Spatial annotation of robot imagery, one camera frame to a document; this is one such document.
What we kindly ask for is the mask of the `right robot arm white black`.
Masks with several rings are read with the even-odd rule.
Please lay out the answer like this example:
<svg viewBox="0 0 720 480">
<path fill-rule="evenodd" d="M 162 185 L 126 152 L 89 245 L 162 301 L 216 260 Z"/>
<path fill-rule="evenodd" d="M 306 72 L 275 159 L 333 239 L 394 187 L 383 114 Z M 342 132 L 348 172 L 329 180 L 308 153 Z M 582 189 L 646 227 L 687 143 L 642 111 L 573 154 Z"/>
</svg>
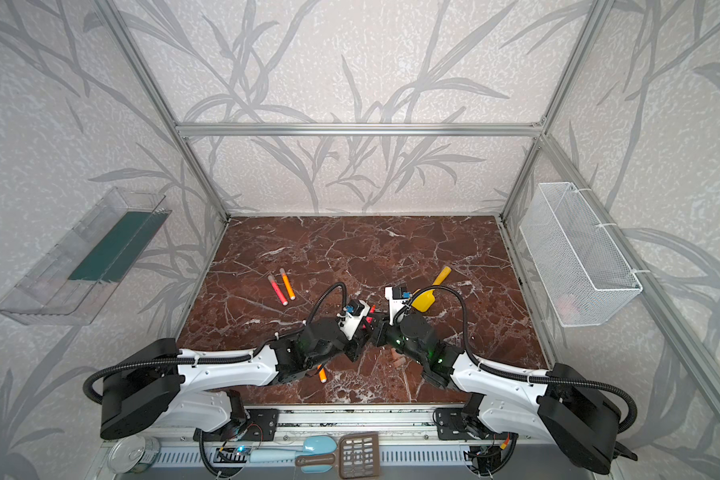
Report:
<svg viewBox="0 0 720 480">
<path fill-rule="evenodd" d="M 477 357 L 439 339 L 419 313 L 397 322 L 367 315 L 358 330 L 375 346 L 418 363 L 426 382 L 469 394 L 462 420 L 475 437 L 508 433 L 551 441 L 572 464 L 601 475 L 619 457 L 638 458 L 617 439 L 637 418 L 636 402 L 619 387 L 588 380 L 563 363 L 529 370 Z"/>
</svg>

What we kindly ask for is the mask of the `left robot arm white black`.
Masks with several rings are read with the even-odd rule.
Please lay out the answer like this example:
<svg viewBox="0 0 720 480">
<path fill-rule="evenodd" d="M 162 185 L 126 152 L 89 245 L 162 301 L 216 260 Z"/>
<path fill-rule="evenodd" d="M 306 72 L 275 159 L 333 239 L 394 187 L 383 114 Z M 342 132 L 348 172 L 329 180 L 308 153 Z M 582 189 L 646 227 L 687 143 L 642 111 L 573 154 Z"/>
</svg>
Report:
<svg viewBox="0 0 720 480">
<path fill-rule="evenodd" d="M 326 317 L 256 349 L 203 352 L 154 341 L 89 376 L 84 395 L 101 408 L 100 436 L 115 440 L 150 427 L 213 432 L 236 418 L 229 388 L 298 381 L 345 355 L 356 360 L 372 331 L 369 314 Z"/>
</svg>

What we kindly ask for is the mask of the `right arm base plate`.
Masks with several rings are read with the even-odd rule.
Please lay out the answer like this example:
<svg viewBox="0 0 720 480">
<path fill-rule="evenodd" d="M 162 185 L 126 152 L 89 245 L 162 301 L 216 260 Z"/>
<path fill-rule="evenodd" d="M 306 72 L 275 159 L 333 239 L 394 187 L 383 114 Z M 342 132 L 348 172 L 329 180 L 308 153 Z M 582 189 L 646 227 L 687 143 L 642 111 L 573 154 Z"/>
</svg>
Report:
<svg viewBox="0 0 720 480">
<path fill-rule="evenodd" d="M 440 440 L 484 440 L 489 436 L 478 418 L 463 408 L 436 408 L 433 421 Z"/>
</svg>

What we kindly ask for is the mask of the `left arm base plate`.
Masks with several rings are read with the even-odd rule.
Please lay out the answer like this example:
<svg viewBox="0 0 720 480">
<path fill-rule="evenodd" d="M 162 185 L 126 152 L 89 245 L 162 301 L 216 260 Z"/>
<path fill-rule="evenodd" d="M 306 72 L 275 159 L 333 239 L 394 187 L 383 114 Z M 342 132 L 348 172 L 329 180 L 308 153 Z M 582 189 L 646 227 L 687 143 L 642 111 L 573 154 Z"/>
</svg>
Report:
<svg viewBox="0 0 720 480">
<path fill-rule="evenodd" d="M 276 408 L 255 408 L 247 411 L 247 422 L 234 431 L 231 441 L 271 442 L 275 438 L 280 410 Z"/>
</svg>

